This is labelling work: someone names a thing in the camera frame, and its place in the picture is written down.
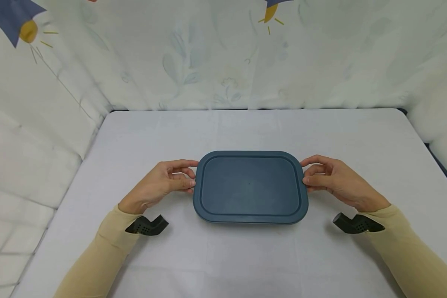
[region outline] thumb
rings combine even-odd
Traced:
[[[175,179],[170,180],[171,191],[188,189],[195,186],[195,181],[192,179]]]
[[[331,185],[333,185],[333,177],[313,175],[303,178],[303,183],[308,186],[324,186],[331,188]]]

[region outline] white tablecloth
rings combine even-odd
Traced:
[[[49,298],[103,219],[155,163],[214,150],[281,150],[298,160],[345,161],[408,217],[447,263],[447,179],[406,117],[394,109],[115,112],[32,260],[17,298]],[[204,222],[192,197],[169,195],[146,211],[170,225],[142,237],[111,297],[397,297],[401,291],[364,235],[331,223],[350,207],[311,194],[293,226]]]

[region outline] black plastic bracket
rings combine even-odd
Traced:
[[[162,215],[158,216],[152,222],[146,217],[142,216],[135,220],[126,232],[128,233],[141,233],[146,236],[159,235],[169,225]]]
[[[333,219],[333,223],[345,233],[380,232],[386,229],[380,223],[361,214],[357,214],[353,219],[350,219],[340,213]]]

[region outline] yellow sun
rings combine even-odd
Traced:
[[[278,8],[278,4],[268,7],[267,10],[265,10],[265,17],[258,22],[261,23],[264,21],[265,23],[267,23],[268,21],[270,21],[273,18],[273,16],[275,15],[277,8]],[[284,23],[277,18],[275,18],[275,21],[277,21],[281,25],[284,25]],[[267,26],[267,28],[268,28],[268,35],[270,35],[270,26]]]
[[[58,34],[58,32],[44,31],[43,34]],[[41,59],[43,59],[43,56],[42,56],[40,50],[38,49],[38,47],[36,47],[36,49],[35,49],[31,45],[31,43],[33,41],[35,41],[37,35],[38,35],[38,25],[32,19],[28,22],[25,22],[23,24],[22,28],[20,29],[20,39],[22,39],[26,43],[30,44],[31,53],[33,55],[33,59],[35,60],[36,64],[38,64],[38,62],[36,60],[35,53],[33,50],[35,50],[36,53],[39,55],[39,57]],[[44,41],[40,41],[40,43],[44,44],[47,47],[53,48],[53,46],[51,44],[45,43]]]

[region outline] arm sleeve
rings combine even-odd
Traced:
[[[421,241],[396,206],[361,214],[386,228],[366,234],[408,298],[447,297],[447,265]]]
[[[91,244],[66,274],[54,298],[105,298],[139,238],[139,234],[125,231],[139,216],[114,207]]]

